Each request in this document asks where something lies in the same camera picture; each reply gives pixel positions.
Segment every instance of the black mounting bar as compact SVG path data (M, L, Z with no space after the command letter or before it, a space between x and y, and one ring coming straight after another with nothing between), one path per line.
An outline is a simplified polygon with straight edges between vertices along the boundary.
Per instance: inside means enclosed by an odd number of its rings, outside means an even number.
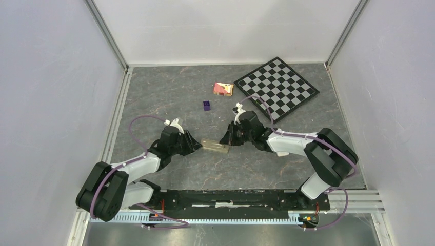
M146 206L183 219L285 219L288 211L315 211L316 203L320 210L331 209L327 194L321 194L305 206L298 199L299 195L291 190L160 191L157 188Z

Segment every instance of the red wire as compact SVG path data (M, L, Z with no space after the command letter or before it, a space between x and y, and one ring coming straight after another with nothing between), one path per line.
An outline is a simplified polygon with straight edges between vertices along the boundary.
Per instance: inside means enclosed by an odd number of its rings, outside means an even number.
M319 203L316 202L315 203L315 213L314 213L314 216L316 217L319 214L319 212L320 212Z
M160 203L162 204L162 214L165 214L165 200L162 199Z

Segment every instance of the gray marble floor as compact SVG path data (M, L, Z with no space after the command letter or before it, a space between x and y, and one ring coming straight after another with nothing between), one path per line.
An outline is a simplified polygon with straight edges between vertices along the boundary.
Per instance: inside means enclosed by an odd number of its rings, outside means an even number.
M322 64L291 64L320 93L299 107L276 126L291 132L317 132L333 129L348 144L346 130L328 74ZM193 67L134 68L118 131L112 162L119 162L142 153L129 133L131 120L142 114L155 114L166 119L181 118L184 129L193 137L220 140L228 122L234 119L232 108L244 94L235 88L232 97L213 94L215 82L232 83L258 65L223 65ZM203 110L209 100L211 111ZM259 119L270 122L250 101L246 110L256 111ZM146 144L159 138L163 124L152 118L135 122L134 134ZM185 157L175 156L163 170L145 178L163 189L297 189L314 169L305 157L277 157L258 151L246 143L230 147L227 154L199 149ZM363 188L361 176L344 181L347 188Z

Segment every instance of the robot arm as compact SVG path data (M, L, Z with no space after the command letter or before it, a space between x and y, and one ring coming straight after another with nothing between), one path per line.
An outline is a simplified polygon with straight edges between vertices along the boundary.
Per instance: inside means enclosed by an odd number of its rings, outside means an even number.
M240 146L249 141L257 149L275 152L279 157L289 153L306 156L315 170L315 173L297 191L306 201L316 199L330 187L339 186L352 169L349 163L337 153L328 154L326 151L329 148L313 141L312 138L326 141L353 163L358 162L355 152L331 129L324 128L318 133L290 133L277 129L279 133L277 134L271 128L265 128L253 111L242 109L241 104L237 103L233 111L236 114L235 119L230 122L220 144Z
M160 171L171 162L172 156L185 156L201 147L189 131L183 130L179 119L172 122L167 120L165 125L160 139L148 149L146 156L142 154L120 163L107 164L100 161L95 164L77 195L77 206L89 212L98 186L112 168L119 165L124 166L113 173L98 194L94 215L103 221L109 221L119 209L148 202L154 188L147 183L134 181L146 174Z

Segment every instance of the aluminum frame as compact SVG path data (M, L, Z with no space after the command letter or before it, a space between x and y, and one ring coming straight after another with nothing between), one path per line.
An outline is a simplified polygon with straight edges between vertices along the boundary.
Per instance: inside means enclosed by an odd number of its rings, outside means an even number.
M394 246L395 243L390 234L391 228L387 223L386 214L371 214L371 218L381 246Z
M68 237L67 246L81 246L83 244L90 218L91 215L86 211L75 213L74 223Z
M124 75L121 84L120 92L118 94L114 112L112 114L112 121L110 123L110 130L107 135L106 144L102 153L101 160L105 163L110 163L112 160L113 148L115 146L116 136L121 123L121 117L124 110L125 100L127 99L128 88L130 87L131 74L134 68L129 68Z
M360 0L355 7L352 15L350 16L350 19L347 21L347 24L341 33L339 40L335 44L334 48L332 49L331 54L329 55L328 59L325 62L325 65L327 67L331 66L334 62L335 58L337 57L339 51L341 50L342 46L344 45L344 42L346 41L347 37L349 36L350 32L352 31L353 27L355 26L355 23L357 22L358 18L360 17L361 13L363 12L364 8L366 7L369 0Z
M121 50L119 49L118 45L115 42L115 39L113 38L112 34L110 33L109 28L106 25L106 22L103 19L103 16L101 15L100 11L98 10L98 7L96 6L95 2L93 0L84 0L86 5L88 6L89 11L91 12L92 16L94 17L95 22L97 23L98 27L100 28L104 38L106 39L107 43L109 44L110 48L112 49L113 53L116 56L116 59L120 63L121 67L124 68L124 70L127 70L129 68L129 65L127 61L125 60L124 56L121 53Z

